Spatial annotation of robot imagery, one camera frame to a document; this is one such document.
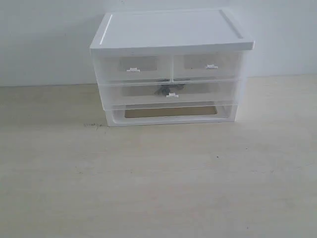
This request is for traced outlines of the key bunch with blue fob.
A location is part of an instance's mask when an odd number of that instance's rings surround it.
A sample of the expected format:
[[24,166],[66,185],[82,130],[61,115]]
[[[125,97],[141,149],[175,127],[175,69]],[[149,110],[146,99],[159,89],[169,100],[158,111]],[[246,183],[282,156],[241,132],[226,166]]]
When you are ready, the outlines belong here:
[[172,89],[175,90],[182,90],[184,89],[185,84],[166,84],[166,85],[161,85],[158,90],[155,91],[156,95],[164,95],[167,96],[171,93]]

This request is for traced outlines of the white plastic drawer cabinet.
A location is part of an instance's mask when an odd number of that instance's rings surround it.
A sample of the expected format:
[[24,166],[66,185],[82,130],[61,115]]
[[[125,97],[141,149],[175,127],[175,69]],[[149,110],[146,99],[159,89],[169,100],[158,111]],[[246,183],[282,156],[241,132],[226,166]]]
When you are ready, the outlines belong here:
[[[233,122],[246,83],[248,54],[255,41],[224,9],[184,9],[107,13],[90,45],[93,66],[99,57],[171,56],[169,80],[109,82],[100,85],[181,84],[240,81],[237,104],[177,106],[105,111],[109,126]],[[173,79],[173,59],[180,55],[224,52],[243,54],[239,74],[231,78]]]

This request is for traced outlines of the clear plastic storage bin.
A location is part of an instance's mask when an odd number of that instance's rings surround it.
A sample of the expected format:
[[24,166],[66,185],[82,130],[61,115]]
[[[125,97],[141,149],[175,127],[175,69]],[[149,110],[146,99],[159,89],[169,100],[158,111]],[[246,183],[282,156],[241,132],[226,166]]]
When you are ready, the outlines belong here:
[[165,108],[177,106],[234,105],[239,98],[240,81],[187,82],[182,90],[172,89],[167,96],[156,95],[162,84],[100,85],[99,93],[105,111]]

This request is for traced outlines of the clear top left drawer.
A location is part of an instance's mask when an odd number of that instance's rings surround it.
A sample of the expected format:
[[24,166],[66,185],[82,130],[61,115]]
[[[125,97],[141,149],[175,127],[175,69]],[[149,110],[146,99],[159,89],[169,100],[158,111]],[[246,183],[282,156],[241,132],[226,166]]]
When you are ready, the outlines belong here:
[[169,80],[171,56],[99,57],[94,59],[98,81],[106,83]]

